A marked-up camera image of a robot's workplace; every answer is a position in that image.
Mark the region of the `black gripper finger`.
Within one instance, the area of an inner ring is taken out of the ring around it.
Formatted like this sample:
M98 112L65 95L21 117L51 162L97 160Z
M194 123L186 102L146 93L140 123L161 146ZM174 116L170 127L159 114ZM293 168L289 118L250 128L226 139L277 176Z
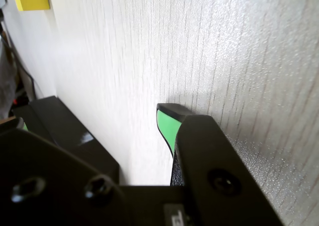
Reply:
M3 226L127 226L123 195L87 163L24 130L0 126Z
M213 117L159 103L157 125L180 169L197 226L282 224Z

